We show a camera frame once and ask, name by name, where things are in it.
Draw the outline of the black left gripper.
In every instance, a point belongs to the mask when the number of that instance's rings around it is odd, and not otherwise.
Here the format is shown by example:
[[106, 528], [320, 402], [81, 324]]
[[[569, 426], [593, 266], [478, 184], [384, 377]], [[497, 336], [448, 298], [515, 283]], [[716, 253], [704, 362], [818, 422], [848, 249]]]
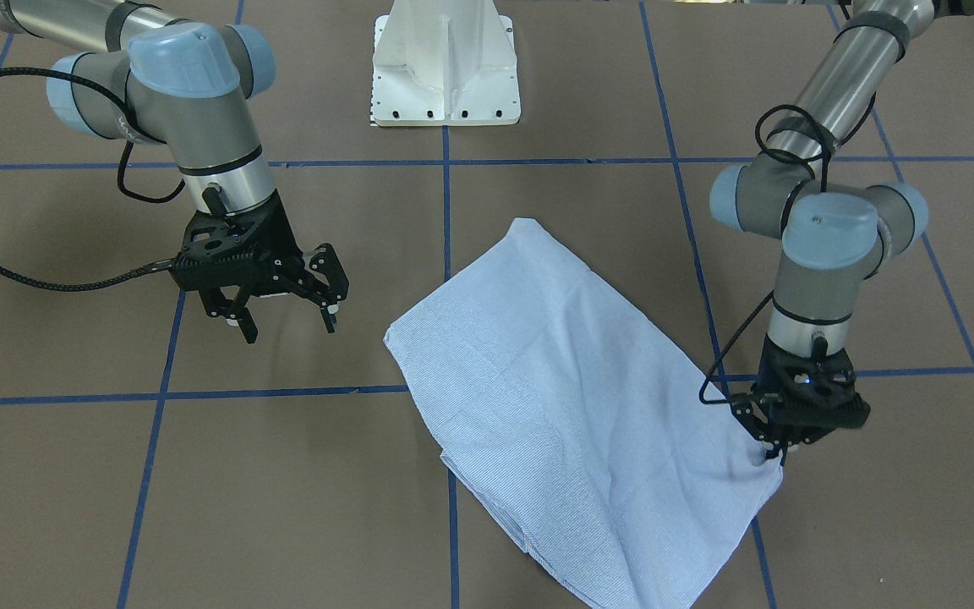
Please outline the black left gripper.
[[811, 355], [800, 356], [766, 337], [758, 381], [730, 396], [731, 416], [761, 441], [765, 462], [785, 466], [790, 441], [818, 441], [869, 419], [850, 355], [846, 349], [827, 354], [827, 347], [820, 338]]

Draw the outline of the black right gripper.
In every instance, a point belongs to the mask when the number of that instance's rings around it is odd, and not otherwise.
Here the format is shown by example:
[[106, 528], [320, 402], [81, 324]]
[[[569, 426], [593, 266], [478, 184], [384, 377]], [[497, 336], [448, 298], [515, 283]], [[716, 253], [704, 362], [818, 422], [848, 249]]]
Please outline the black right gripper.
[[[247, 307], [252, 296], [290, 293], [313, 302], [328, 334], [335, 334], [349, 281], [332, 244], [303, 253], [275, 190], [247, 211], [231, 212], [221, 188], [202, 190], [202, 209], [184, 231], [170, 274], [185, 292], [202, 292], [209, 317], [236, 327], [247, 344], [259, 329]], [[238, 288], [228, 298], [222, 288]]]

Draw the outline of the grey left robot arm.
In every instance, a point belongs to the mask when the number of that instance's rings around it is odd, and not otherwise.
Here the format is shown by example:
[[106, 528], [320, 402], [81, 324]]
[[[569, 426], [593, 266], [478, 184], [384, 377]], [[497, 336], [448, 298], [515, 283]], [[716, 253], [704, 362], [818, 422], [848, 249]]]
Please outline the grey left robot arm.
[[859, 293], [922, 238], [930, 209], [909, 184], [852, 188], [835, 184], [830, 167], [910, 42], [942, 12], [939, 1], [855, 1], [796, 100], [755, 124], [758, 154], [710, 190], [716, 221], [780, 243], [774, 287], [760, 302], [770, 318], [757, 380], [723, 398], [766, 460], [868, 420], [846, 350]]

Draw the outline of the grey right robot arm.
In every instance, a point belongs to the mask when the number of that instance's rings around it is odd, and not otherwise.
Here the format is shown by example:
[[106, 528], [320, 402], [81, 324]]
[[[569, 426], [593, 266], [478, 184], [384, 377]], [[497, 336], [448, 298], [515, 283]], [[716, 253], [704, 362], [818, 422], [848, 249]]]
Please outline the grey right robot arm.
[[118, 189], [135, 144], [170, 150], [179, 182], [173, 196], [194, 203], [173, 258], [108, 278], [62, 284], [34, 280], [0, 265], [8, 280], [47, 292], [94, 292], [166, 272], [205, 312], [258, 339], [249, 312], [254, 298], [294, 294], [320, 309], [328, 332], [347, 300], [349, 281], [335, 248], [309, 253], [295, 242], [247, 101], [271, 88], [270, 42], [247, 25], [210, 25], [135, 1], [0, 1], [0, 31], [72, 47], [51, 69], [3, 67], [7, 76], [42, 77], [58, 119], [79, 134], [124, 142]]

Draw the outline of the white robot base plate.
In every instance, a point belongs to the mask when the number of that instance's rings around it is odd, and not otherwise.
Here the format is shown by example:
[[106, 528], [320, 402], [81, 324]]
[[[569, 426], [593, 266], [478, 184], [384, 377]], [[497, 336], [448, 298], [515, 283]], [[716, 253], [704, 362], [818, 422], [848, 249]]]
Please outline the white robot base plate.
[[513, 126], [514, 24], [492, 1], [395, 1], [374, 23], [370, 120], [383, 128]]

